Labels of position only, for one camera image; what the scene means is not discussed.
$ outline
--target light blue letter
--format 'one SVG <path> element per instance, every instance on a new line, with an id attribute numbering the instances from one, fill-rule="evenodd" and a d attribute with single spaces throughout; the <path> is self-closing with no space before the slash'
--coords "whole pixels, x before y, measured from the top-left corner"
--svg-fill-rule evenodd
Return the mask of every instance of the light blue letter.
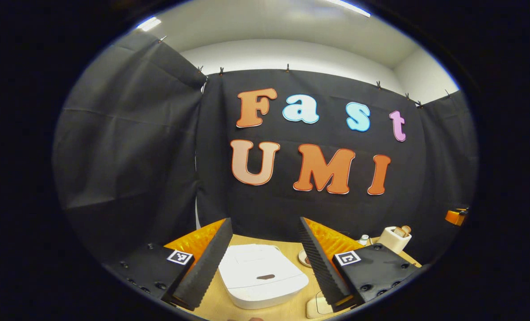
<path id="1" fill-rule="evenodd" d="M 366 132 L 370 128 L 370 109 L 365 104 L 348 103 L 346 113 L 350 116 L 346 119 L 346 124 L 351 130 Z"/>
<path id="2" fill-rule="evenodd" d="M 302 120 L 307 124 L 316 123 L 319 121 L 319 116 L 316 114 L 316 100 L 307 95 L 293 95 L 287 98 L 287 107 L 283 109 L 283 117 L 291 122 L 298 122 Z"/>

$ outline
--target wooden table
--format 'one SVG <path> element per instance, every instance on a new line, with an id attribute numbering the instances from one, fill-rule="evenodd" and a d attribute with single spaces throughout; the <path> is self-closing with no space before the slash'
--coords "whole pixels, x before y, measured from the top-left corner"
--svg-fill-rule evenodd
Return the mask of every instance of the wooden table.
<path id="1" fill-rule="evenodd" d="M 378 238 L 373 238 L 371 239 L 371 242 L 375 243 L 377 240 Z M 306 274 L 308 277 L 308 285 L 306 285 L 296 297 L 281 305 L 275 305 L 265 309 L 241 309 L 234 305 L 229 298 L 224 282 L 219 275 L 219 270 L 217 270 L 214 279 L 210 283 L 210 287 L 207 289 L 206 295 L 203 297 L 201 305 L 193 312 L 185 309 L 184 311 L 210 321 L 249 321 L 252 317 L 260 317 L 263 321 L 311 321 L 312 319 L 306 317 L 305 306 L 309 300 L 320 292 L 320 287 L 313 274 L 312 268 L 304 266 L 299 262 L 298 255 L 302 250 L 302 244 L 248 238 L 246 236 L 234 234 L 231 238 L 230 245 L 241 244 L 267 244 L 277 246 L 293 264 Z M 401 252 L 400 256 L 417 267 L 422 266 L 404 252 Z M 326 314 L 323 317 L 318 317 L 313 320 L 320 321 L 328 319 L 329 317 L 334 317 L 335 315 L 339 315 L 348 310 L 349 309 L 344 309 L 337 313 Z"/>

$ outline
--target small bottle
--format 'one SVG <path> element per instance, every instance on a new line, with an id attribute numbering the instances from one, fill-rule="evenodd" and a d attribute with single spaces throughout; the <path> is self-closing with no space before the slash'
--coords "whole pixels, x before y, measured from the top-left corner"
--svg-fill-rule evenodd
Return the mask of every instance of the small bottle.
<path id="1" fill-rule="evenodd" d="M 369 236 L 367 236 L 366 234 L 364 234 L 363 236 L 361 236 L 361 238 L 358 240 L 358 242 L 360 244 L 362 244 L 363 246 L 366 246 L 366 244 L 368 243 L 369 241 Z"/>

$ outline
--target white wall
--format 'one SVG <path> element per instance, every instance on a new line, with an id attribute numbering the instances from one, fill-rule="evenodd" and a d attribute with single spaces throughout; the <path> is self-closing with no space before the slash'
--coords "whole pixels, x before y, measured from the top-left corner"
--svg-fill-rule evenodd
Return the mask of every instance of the white wall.
<path id="1" fill-rule="evenodd" d="M 394 72 L 379 63 L 326 45 L 280 40 L 251 39 L 205 45 L 180 53 L 194 66 L 203 66 L 206 75 L 248 69 L 286 69 L 315 71 L 356 79 L 404 94 Z"/>
<path id="2" fill-rule="evenodd" d="M 395 75 L 413 100 L 427 103 L 453 93 L 459 88 L 445 69 L 422 48 L 394 68 Z"/>

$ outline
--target black curtain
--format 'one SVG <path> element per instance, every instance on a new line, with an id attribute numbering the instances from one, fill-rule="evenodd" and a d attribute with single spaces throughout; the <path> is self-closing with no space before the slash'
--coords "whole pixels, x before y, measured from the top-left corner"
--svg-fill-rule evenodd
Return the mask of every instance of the black curtain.
<path id="1" fill-rule="evenodd" d="M 81 75 L 55 130 L 60 203 L 103 263 L 195 230 L 195 126 L 206 77 L 134 32 Z"/>
<path id="2" fill-rule="evenodd" d="M 245 91 L 273 88 L 263 123 L 237 128 Z M 315 123 L 290 122 L 282 111 L 287 97 L 309 95 L 320 117 Z M 349 102 L 365 104 L 370 111 L 366 132 L 347 126 Z M 389 115 L 399 111 L 405 124 L 403 142 L 393 133 Z M 232 174 L 231 140 L 249 140 L 247 169 L 261 170 L 260 142 L 281 145 L 275 155 L 273 176 L 263 185 L 247 185 Z M 308 71 L 247 70 L 210 75 L 200 104 L 196 141 L 200 178 L 200 224 L 231 217 L 236 234 L 298 242 L 298 218 L 308 217 L 358 239 L 379 236 L 383 228 L 407 224 L 413 238 L 406 251 L 429 262 L 455 234 L 457 227 L 444 220 L 454 206 L 468 205 L 477 172 L 473 122 L 462 93 L 417 108 L 406 97 L 353 79 Z M 302 155 L 301 144 L 320 147 L 326 162 L 340 148 L 355 153 L 349 171 L 349 193 L 296 191 Z M 378 154 L 391 158 L 385 193 L 369 195 Z"/>

